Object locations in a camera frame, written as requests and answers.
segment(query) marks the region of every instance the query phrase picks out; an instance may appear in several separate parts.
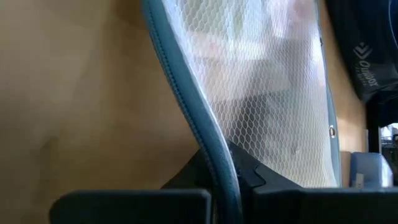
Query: black bag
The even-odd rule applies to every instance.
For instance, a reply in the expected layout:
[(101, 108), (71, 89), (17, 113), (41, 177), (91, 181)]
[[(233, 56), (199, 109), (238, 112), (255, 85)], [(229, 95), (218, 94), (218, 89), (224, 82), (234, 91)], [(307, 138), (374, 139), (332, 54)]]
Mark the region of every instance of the black bag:
[(393, 0), (327, 0), (341, 55), (369, 123), (398, 121), (398, 46)]

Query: wooden surface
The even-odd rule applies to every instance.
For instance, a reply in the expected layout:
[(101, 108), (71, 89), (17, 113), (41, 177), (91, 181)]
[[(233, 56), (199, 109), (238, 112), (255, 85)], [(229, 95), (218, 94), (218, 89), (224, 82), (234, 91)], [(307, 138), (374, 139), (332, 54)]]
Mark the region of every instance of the wooden surface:
[[(364, 111), (325, 10), (341, 149), (364, 149)], [(133, 0), (0, 3), (0, 217), (46, 223), (74, 189), (156, 189), (198, 146)]]

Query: blue object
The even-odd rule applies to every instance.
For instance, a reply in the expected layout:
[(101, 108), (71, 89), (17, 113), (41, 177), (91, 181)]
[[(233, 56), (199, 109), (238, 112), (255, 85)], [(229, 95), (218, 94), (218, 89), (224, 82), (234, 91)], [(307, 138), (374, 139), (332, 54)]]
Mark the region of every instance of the blue object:
[[(362, 176), (361, 183), (356, 182)], [(380, 153), (354, 152), (351, 155), (350, 186), (355, 187), (392, 187), (392, 171), (386, 159)]]

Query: logo on bag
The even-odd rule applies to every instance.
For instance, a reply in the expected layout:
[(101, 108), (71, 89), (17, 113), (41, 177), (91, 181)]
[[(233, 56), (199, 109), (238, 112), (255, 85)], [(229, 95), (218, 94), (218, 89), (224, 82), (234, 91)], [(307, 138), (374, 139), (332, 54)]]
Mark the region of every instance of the logo on bag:
[(372, 53), (372, 51), (373, 49), (371, 49), (364, 42), (359, 43), (359, 45), (353, 49), (353, 52), (359, 58), (359, 62), (355, 66), (355, 72), (364, 86), (379, 86), (374, 77), (374, 73), (369, 70), (371, 64), (365, 60)]
[(372, 51), (373, 49), (370, 49), (364, 42), (359, 43), (359, 45), (354, 48), (354, 53), (362, 60), (366, 59)]

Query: black plastic piece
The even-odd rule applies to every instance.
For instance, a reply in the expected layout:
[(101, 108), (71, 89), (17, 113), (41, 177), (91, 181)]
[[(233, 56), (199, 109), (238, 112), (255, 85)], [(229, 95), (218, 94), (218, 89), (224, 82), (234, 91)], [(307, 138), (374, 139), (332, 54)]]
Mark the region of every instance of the black plastic piece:
[(229, 143), (229, 150), (233, 155), (235, 167), (238, 173), (239, 186), (243, 201), (243, 217), (245, 223), (252, 223), (254, 217), (263, 217), (263, 223), (267, 221), (268, 212), (257, 213), (253, 205), (257, 201), (254, 189), (297, 189), (299, 185), (276, 173), (257, 159), (252, 157), (239, 146)]
[(184, 168), (163, 189), (207, 189), (213, 191), (213, 179), (202, 150), (198, 150)]
[(381, 132), (377, 125), (368, 128), (368, 151), (381, 153)]
[(58, 199), (51, 224), (209, 224), (211, 195), (206, 190), (78, 191)]
[(254, 190), (252, 224), (397, 223), (397, 189)]

